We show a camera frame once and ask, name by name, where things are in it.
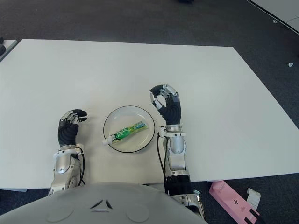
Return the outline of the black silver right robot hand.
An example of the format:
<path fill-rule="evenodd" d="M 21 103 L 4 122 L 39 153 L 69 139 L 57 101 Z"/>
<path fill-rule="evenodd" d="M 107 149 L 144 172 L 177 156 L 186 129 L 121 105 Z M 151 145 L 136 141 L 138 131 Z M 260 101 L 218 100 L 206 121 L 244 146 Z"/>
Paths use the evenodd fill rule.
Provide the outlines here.
<path fill-rule="evenodd" d="M 165 99 L 164 106 L 158 99 Z M 150 89 L 150 100 L 159 114 L 164 118 L 166 125 L 179 125 L 181 120 L 181 106 L 179 93 L 168 84 L 161 84 Z"/>

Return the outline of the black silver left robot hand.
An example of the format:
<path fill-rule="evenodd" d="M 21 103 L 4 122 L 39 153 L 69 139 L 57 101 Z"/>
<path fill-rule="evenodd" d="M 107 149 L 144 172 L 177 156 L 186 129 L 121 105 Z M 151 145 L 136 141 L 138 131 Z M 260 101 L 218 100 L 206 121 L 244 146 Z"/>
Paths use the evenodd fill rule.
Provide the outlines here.
<path fill-rule="evenodd" d="M 61 117 L 57 132 L 60 147 L 76 145 L 79 124 L 86 120 L 87 112 L 81 109 L 69 110 Z"/>

